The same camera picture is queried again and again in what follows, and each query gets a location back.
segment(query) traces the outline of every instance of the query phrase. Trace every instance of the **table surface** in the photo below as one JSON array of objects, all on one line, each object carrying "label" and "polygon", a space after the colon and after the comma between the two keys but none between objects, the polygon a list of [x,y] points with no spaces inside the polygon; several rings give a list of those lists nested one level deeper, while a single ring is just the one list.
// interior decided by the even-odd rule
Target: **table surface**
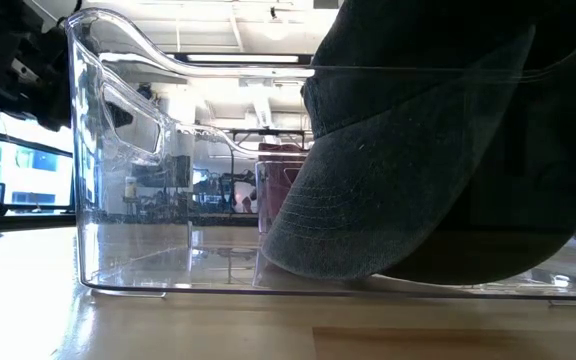
[{"label": "table surface", "polygon": [[74,233],[0,235],[0,359],[576,359],[576,305],[91,293]]}]

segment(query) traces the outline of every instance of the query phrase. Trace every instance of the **wooden table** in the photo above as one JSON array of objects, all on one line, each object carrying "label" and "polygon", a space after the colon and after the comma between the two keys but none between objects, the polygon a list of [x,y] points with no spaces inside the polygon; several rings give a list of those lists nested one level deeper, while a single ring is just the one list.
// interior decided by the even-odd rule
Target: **wooden table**
[{"label": "wooden table", "polygon": [[73,235],[0,236],[0,359],[576,359],[544,301],[92,294]]}]

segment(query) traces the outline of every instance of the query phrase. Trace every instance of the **fluorescent light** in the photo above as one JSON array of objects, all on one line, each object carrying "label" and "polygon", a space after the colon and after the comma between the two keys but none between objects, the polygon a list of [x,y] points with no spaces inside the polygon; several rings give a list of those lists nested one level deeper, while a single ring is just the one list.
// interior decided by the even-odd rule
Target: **fluorescent light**
[{"label": "fluorescent light", "polygon": [[188,55],[189,61],[206,62],[263,62],[295,64],[299,57],[295,55],[215,55],[215,54],[192,54]]}]

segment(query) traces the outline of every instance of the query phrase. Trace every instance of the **transparent container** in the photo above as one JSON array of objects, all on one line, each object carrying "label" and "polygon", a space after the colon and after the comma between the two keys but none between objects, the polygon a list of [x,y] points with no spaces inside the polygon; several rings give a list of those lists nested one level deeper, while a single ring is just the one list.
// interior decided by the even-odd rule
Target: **transparent container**
[{"label": "transparent container", "polygon": [[[576,50],[530,71],[512,49],[457,70],[201,66],[114,12],[82,11],[66,29],[83,284],[576,299]],[[396,120],[314,136],[301,89],[318,82],[322,101],[353,84],[339,104],[383,89]],[[296,180],[268,184],[287,168]]]}]

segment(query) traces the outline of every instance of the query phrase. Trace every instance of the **clear plastic bin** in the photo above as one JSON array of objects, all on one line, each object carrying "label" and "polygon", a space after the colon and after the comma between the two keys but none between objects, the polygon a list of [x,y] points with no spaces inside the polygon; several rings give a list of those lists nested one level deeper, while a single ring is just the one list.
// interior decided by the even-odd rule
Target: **clear plastic bin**
[{"label": "clear plastic bin", "polygon": [[[532,121],[530,114],[521,121],[504,118],[497,125],[489,121],[503,117],[494,109],[503,108],[511,95],[522,96],[526,87],[541,86],[544,92],[565,88],[563,95],[576,94],[576,51],[539,71],[508,66],[497,70],[494,61],[461,70],[200,66],[162,53],[114,12],[82,11],[67,20],[66,29],[83,284],[120,291],[576,299],[576,141],[571,140],[576,139],[576,104],[558,114],[575,123],[572,130],[543,122],[548,119]],[[262,226],[260,219],[274,219],[276,214],[271,213],[278,209],[271,202],[286,196],[275,193],[274,187],[290,186],[268,184],[268,174],[284,173],[286,164],[299,164],[290,166],[298,169],[305,159],[304,167],[315,160],[302,152],[258,150],[258,145],[294,144],[304,151],[313,142],[318,145],[300,93],[303,84],[317,76],[351,80],[357,86],[396,82],[410,90],[409,95],[436,92],[434,98],[423,100],[426,103],[420,100],[406,109],[402,105],[407,117],[401,123],[431,112],[441,118],[442,111],[449,111],[445,107],[451,106],[463,110],[451,121],[475,124],[464,133],[489,135],[463,137],[467,151],[458,166],[467,175],[464,179],[453,184],[446,176],[447,189],[412,197],[417,203],[400,197],[396,205],[409,209],[400,216],[427,225],[414,234],[401,229],[421,243],[411,254],[403,254],[394,268],[379,274],[356,279],[297,275],[260,251],[265,241],[260,240],[260,231],[265,233],[269,230],[265,225],[272,225]],[[442,96],[456,92],[461,95],[442,105]],[[495,95],[496,103],[482,103],[481,94]],[[252,104],[242,126],[229,128],[222,121],[228,107],[215,110],[209,101],[215,97],[230,100],[232,107],[242,106],[242,99]],[[271,114],[268,104],[282,111]],[[506,141],[500,135],[503,131],[523,131],[524,141]],[[562,137],[566,132],[570,138]],[[411,148],[416,141],[430,144],[420,162],[445,166],[442,161],[450,158],[442,157],[435,144],[450,139],[428,131],[418,134],[419,139],[398,141]],[[426,135],[435,136],[431,143],[424,142]],[[558,148],[559,158],[538,154],[542,146]],[[339,156],[350,151],[342,150]],[[386,173],[378,178],[383,168],[375,165],[371,174],[377,175],[369,176],[378,179],[381,188],[374,191],[387,193],[405,185],[423,193],[419,183],[424,178],[418,182],[406,178],[406,169],[418,175],[413,169],[419,165],[398,164],[398,176],[392,178]],[[526,175],[534,169],[541,170]],[[304,171],[300,177],[308,176]],[[365,174],[340,173],[336,181],[350,181],[355,175]],[[371,211],[395,206],[352,195],[350,191],[348,202]],[[443,199],[445,208],[428,215],[436,221],[419,220],[425,214],[419,210],[426,205],[423,201],[436,198]],[[374,235],[352,228],[344,234]],[[504,271],[508,276],[478,283],[486,276],[471,275],[488,266],[506,266],[491,276]],[[466,280],[457,279],[459,274]]]}]

